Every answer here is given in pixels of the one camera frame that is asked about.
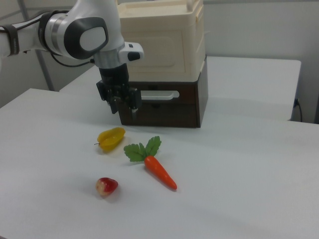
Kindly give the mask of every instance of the drawer handle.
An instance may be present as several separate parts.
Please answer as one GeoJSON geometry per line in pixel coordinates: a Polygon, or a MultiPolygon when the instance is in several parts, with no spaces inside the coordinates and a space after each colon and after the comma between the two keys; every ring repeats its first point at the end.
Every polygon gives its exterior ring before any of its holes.
{"type": "Polygon", "coordinates": [[[169,101],[179,97],[178,91],[141,91],[142,100],[169,101]]]}

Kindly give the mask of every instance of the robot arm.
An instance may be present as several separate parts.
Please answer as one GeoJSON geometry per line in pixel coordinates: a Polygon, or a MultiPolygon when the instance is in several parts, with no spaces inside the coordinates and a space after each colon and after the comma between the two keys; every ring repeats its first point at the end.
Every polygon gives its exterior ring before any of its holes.
{"type": "Polygon", "coordinates": [[[116,99],[132,112],[142,104],[141,92],[129,87],[126,63],[143,58],[138,43],[125,42],[114,0],[78,0],[69,11],[46,12],[35,19],[0,27],[0,58],[19,51],[41,49],[74,59],[93,57],[102,80],[102,100],[117,112],[116,99]]]}

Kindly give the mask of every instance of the electrical cable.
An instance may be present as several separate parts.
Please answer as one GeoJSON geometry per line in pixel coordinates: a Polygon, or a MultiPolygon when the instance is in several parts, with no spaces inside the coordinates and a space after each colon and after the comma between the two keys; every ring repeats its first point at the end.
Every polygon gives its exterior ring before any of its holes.
{"type": "MultiPolygon", "coordinates": [[[[67,13],[67,12],[68,12],[68,11],[63,10],[63,11],[59,11],[59,12],[57,12],[57,13],[67,13]]],[[[36,17],[34,17],[34,18],[37,18],[37,17],[41,16],[42,14],[44,14],[44,12],[42,12],[41,14],[39,14],[38,16],[36,16],[36,17]]],[[[39,22],[40,19],[41,19],[41,18],[38,18],[38,19],[36,19],[36,20],[34,20],[34,21],[29,22],[29,23],[26,24],[26,25],[17,27],[16,29],[17,29],[17,30],[21,30],[21,29],[23,29],[23,28],[26,28],[26,27],[28,27],[28,26],[31,26],[32,24],[35,24],[35,23],[39,22]]],[[[0,29],[0,32],[6,33],[6,30],[0,29]]]]}
{"type": "Polygon", "coordinates": [[[300,122],[302,122],[302,121],[303,121],[303,112],[302,112],[302,110],[301,110],[301,106],[300,106],[300,104],[299,104],[299,101],[298,101],[298,103],[297,103],[297,106],[299,107],[299,111],[300,111],[300,122]]]}
{"type": "Polygon", "coordinates": [[[81,63],[81,64],[79,64],[79,65],[67,65],[67,64],[64,64],[64,63],[60,62],[58,59],[56,59],[56,57],[55,57],[53,54],[51,54],[51,56],[52,56],[52,58],[53,58],[57,63],[59,63],[59,64],[62,65],[62,66],[66,66],[66,67],[79,67],[79,66],[84,66],[84,65],[86,65],[86,64],[94,63],[94,62],[95,62],[94,59],[90,59],[90,61],[81,63]]]}
{"type": "Polygon", "coordinates": [[[303,112],[302,112],[302,110],[301,110],[301,105],[300,105],[300,103],[299,103],[299,99],[295,99],[295,101],[294,101],[294,106],[293,106],[293,108],[295,108],[296,106],[299,107],[300,122],[302,122],[302,121],[303,121],[303,112]]]}

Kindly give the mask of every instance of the strawberry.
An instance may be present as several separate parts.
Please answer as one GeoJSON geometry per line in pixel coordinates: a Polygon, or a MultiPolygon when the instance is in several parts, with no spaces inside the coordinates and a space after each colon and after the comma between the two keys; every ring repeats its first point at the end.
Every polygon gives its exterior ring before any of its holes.
{"type": "Polygon", "coordinates": [[[111,178],[100,178],[95,185],[96,190],[101,196],[108,196],[113,193],[119,183],[111,178]]]}

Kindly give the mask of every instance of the green leaf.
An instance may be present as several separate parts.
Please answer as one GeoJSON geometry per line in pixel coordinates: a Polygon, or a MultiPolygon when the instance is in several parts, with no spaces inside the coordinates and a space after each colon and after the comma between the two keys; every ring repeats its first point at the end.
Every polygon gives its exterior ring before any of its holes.
{"type": "Polygon", "coordinates": [[[140,151],[141,151],[144,158],[146,158],[148,156],[146,153],[146,150],[144,148],[144,145],[142,143],[140,143],[140,151]]]}
{"type": "Polygon", "coordinates": [[[125,155],[130,159],[131,162],[140,162],[144,161],[144,146],[143,149],[140,149],[138,144],[130,144],[124,147],[125,155]]]}
{"type": "Polygon", "coordinates": [[[161,140],[159,136],[151,138],[145,148],[147,155],[155,156],[155,154],[158,152],[158,149],[160,148],[160,143],[161,140]]]}

